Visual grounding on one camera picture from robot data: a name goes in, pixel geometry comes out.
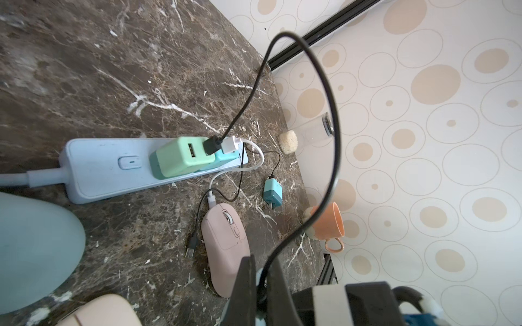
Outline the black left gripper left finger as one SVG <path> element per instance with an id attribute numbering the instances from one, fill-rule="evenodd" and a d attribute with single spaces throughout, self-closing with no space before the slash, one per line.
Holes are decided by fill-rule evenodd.
<path id="1" fill-rule="evenodd" d="M 253 255 L 241 260 L 232 295 L 220 325 L 255 325 L 256 265 Z"/>

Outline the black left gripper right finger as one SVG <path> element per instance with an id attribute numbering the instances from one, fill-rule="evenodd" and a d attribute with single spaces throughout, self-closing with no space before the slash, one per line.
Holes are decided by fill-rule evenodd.
<path id="1" fill-rule="evenodd" d="M 281 264 L 276 259 L 269 269 L 266 295 L 267 325 L 302 325 L 291 293 L 285 283 Z"/>

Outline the pink mouse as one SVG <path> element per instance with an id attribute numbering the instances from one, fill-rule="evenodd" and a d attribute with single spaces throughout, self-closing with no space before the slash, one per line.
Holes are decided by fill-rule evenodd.
<path id="1" fill-rule="evenodd" d="M 206 213 L 201 230 L 213 288 L 220 297 L 231 297 L 241 260 L 250 256 L 241 218 L 233 206 L 218 204 Z"/>
<path id="2" fill-rule="evenodd" d="M 57 326 L 131 325 L 142 326 L 129 302 L 116 294 L 107 294 L 62 318 Z"/>

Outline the teal charger small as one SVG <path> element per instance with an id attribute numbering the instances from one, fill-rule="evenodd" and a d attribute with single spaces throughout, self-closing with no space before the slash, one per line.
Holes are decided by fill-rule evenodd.
<path id="1" fill-rule="evenodd" d="M 283 204 L 283 191 L 280 182 L 271 175 L 266 181 L 263 191 L 264 201 L 273 208 L 279 207 Z"/>

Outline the white usb cable blue strip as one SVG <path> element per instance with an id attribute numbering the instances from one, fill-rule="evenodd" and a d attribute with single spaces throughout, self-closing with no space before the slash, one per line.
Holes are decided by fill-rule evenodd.
<path id="1" fill-rule="evenodd" d="M 260 162 L 255 163 L 254 166 L 251 166 L 251 167 L 244 167 L 245 155 L 246 155 L 246 145 L 251 145 L 253 147 L 253 149 L 255 151 L 257 151 L 257 154 L 260 156 Z M 255 144 L 253 141 L 250 141 L 247 139 L 241 139 L 241 138 L 237 138 L 235 136 L 226 137 L 221 142 L 221 150 L 223 151 L 224 154 L 236 152 L 239 155 L 240 164 L 238 167 L 227 168 L 223 171 L 220 171 L 212 177 L 210 184 L 209 184 L 209 189 L 205 193 L 205 195 L 207 196 L 207 202 L 208 202 L 210 209 L 214 208 L 217 205 L 216 194 L 219 194 L 227 202 L 235 202 L 236 199 L 238 199 L 239 194 L 241 192 L 244 172 L 256 170 L 257 168 L 260 168 L 265 163 L 264 152 L 261 150 L 261 148 L 257 144 Z M 214 187 L 213 184 L 217 178 L 221 177 L 222 175 L 225 175 L 226 173 L 231 173 L 231 172 L 239 172 L 240 179 L 239 179 L 239 184 L 237 186 L 235 195 L 232 198 L 228 198 L 223 194 L 223 192 L 221 190 L 219 190 L 217 187 Z"/>

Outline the green charger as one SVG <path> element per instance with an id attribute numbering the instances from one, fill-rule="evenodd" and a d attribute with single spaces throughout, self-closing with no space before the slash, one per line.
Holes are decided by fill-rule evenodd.
<path id="1" fill-rule="evenodd" d="M 149 157 L 152 175 L 156 179 L 169 179 L 197 172 L 216 160 L 215 154 L 207 155 L 203 143 L 206 137 L 178 137 Z"/>

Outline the black usb cables blue strip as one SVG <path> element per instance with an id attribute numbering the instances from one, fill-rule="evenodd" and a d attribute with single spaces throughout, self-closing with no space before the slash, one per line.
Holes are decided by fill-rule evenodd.
<path id="1" fill-rule="evenodd" d="M 303 39 L 303 37 L 295 34 L 291 31 L 283 31 L 281 33 L 278 33 L 272 41 L 269 44 L 269 47 L 266 51 L 265 57 L 262 61 L 262 64 L 260 66 L 260 70 L 258 72 L 258 75 L 255 79 L 253 88 L 251 90 L 250 96 L 247 98 L 246 103 L 244 106 L 240 109 L 238 114 L 235 116 L 235 118 L 232 120 L 232 122 L 229 124 L 228 128 L 221 136 L 213 136 L 208 138 L 203 142 L 203 148 L 205 150 L 206 154 L 213 154 L 216 153 L 219 149 L 224 149 L 224 141 L 225 137 L 228 136 L 228 133 L 230 133 L 232 127 L 237 123 L 238 119 L 243 115 L 243 113 L 246 111 L 248 105 L 251 103 L 251 100 L 254 97 L 254 94 L 258 88 L 258 84 L 261 80 L 263 71 L 265 66 L 268 63 L 269 55 L 271 54 L 271 51 L 275 44 L 282 38 L 287 37 L 292 40 L 294 40 L 294 45 L 298 47 L 298 51 L 303 51 L 307 57 L 309 58 L 312 66 L 314 67 L 320 81 L 322 84 L 322 87 L 324 89 L 324 92 L 326 94 L 326 98 L 329 104 L 330 111 L 326 114 L 320 115 L 314 120 L 308 121 L 306 124 L 303 124 L 298 127 L 298 134 L 300 135 L 300 139 L 302 141 L 307 141 L 308 143 L 312 144 L 316 141 L 319 141 L 320 137 L 325 138 L 332 138 L 334 140 L 334 161 L 333 161 L 333 171 L 332 175 L 330 177 L 329 184 L 327 185 L 326 192 L 324 194 L 324 197 L 322 199 L 322 202 L 316 207 L 316 209 L 313 211 L 313 214 L 310 216 L 310 218 L 304 222 L 302 226 L 300 226 L 298 229 L 293 231 L 289 236 L 287 236 L 281 244 L 279 244 L 275 250 L 270 254 L 269 258 L 267 259 L 265 266 L 262 269 L 262 273 L 260 275 L 260 283 L 257 286 L 257 296 L 258 301 L 261 302 L 266 299 L 266 280 L 269 274 L 269 270 L 273 263 L 278 258 L 279 254 L 285 249 L 293 240 L 295 240 L 298 236 L 305 233 L 307 228 L 310 228 L 315 222 L 319 221 L 320 217 L 326 213 L 326 211 L 330 208 L 330 202 L 332 200 L 335 188 L 337 187 L 338 183 L 338 175 L 341 168 L 341 131 L 339 126 L 339 119 L 338 119 L 338 112 L 337 112 L 337 105 L 334 100 L 333 91 L 331 88 L 331 85 L 326 77 L 326 73 L 324 72 L 323 68 L 321 67 L 318 59 L 316 58 L 315 54 L 311 51 L 310 45 L 308 45 L 307 41 Z"/>

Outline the light blue power strip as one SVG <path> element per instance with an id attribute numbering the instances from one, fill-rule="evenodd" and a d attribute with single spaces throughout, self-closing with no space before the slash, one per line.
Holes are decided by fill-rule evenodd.
<path id="1" fill-rule="evenodd" d="M 63 183 L 70 201 L 81 205 L 218 173 L 240 164 L 238 158 L 212 170 L 156 179 L 149 157 L 169 141 L 158 138 L 72 139 L 59 155 L 58 168 L 2 174 L 1 186 L 42 187 Z"/>

